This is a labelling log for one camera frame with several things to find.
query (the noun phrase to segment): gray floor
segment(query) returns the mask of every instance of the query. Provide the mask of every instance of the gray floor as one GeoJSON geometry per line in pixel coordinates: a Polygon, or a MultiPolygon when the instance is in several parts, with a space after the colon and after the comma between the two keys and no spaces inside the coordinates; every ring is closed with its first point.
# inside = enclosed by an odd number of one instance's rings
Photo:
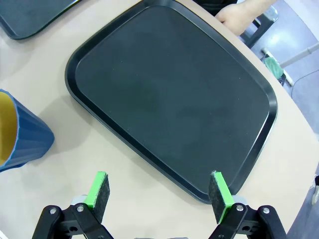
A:
{"type": "MultiPolygon", "coordinates": [[[[283,62],[317,43],[304,22],[283,0],[278,0],[273,6],[279,18],[252,48],[259,58],[263,56],[260,50],[267,47],[279,62],[283,62]]],[[[314,132],[319,134],[319,72],[308,75],[319,70],[319,50],[285,70],[295,82],[303,77],[294,86],[293,100],[314,132]]],[[[291,95],[292,87],[286,83],[284,88],[291,95]]]]}
{"type": "MultiPolygon", "coordinates": [[[[263,47],[267,47],[282,62],[317,43],[311,31],[283,0],[278,0],[273,6],[277,9],[279,18],[252,48],[259,58],[263,57],[260,51],[263,47]]],[[[292,95],[314,132],[319,134],[319,50],[285,70],[295,81],[295,85],[290,87],[285,83],[284,88],[292,95]]],[[[311,205],[314,190],[314,187],[310,188],[288,233],[288,239],[319,238],[319,203],[311,205]]]]}

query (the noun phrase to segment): floor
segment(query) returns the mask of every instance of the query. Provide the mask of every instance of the floor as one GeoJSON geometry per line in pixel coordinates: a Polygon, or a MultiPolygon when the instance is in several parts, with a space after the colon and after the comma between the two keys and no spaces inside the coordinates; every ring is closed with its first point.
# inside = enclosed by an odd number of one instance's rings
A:
{"type": "MultiPolygon", "coordinates": [[[[279,62],[283,62],[318,42],[284,0],[278,0],[273,6],[278,11],[278,20],[252,47],[259,58],[263,57],[261,49],[267,47],[279,62]]],[[[285,70],[296,84],[290,87],[285,83],[284,88],[292,95],[313,131],[319,134],[319,50],[285,70]]]]}
{"type": "MultiPolygon", "coordinates": [[[[252,51],[259,58],[263,57],[261,49],[267,47],[279,62],[283,62],[318,42],[319,16],[316,15],[319,11],[318,0],[278,0],[273,6],[278,11],[278,20],[252,47],[252,51]]],[[[295,84],[291,87],[286,82],[284,88],[318,136],[319,50],[286,67],[285,70],[295,84]]],[[[294,224],[288,232],[288,239],[319,238],[319,203],[311,205],[314,191],[315,188],[312,185],[294,224]]]]}

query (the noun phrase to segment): black tray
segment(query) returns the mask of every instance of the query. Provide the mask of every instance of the black tray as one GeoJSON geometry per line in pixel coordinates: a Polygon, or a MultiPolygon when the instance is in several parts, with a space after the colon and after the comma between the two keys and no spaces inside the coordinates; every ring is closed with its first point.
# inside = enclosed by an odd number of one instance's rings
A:
{"type": "Polygon", "coordinates": [[[245,182],[277,112],[261,73],[183,5],[145,0],[71,56],[70,94],[140,156],[208,203],[212,170],[245,182]]]}
{"type": "Polygon", "coordinates": [[[15,40],[43,30],[80,0],[1,0],[0,24],[15,40]]]}

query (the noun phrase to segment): ribbed blue cup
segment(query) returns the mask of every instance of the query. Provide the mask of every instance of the ribbed blue cup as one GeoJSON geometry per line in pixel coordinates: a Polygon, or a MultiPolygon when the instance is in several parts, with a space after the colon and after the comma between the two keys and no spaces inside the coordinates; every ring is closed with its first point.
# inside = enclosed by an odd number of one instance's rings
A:
{"type": "Polygon", "coordinates": [[[17,118],[15,144],[9,158],[0,166],[0,172],[2,172],[41,158],[53,144],[54,135],[45,122],[24,107],[9,92],[2,89],[0,92],[6,93],[12,99],[17,118]]]}

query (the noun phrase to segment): person's hand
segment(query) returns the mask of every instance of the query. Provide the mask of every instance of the person's hand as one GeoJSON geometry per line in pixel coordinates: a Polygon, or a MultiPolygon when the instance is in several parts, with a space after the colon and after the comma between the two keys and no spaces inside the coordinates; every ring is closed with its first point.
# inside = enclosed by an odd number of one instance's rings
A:
{"type": "Polygon", "coordinates": [[[216,18],[236,36],[239,36],[253,22],[255,15],[243,4],[231,4],[224,7],[216,18]]]}

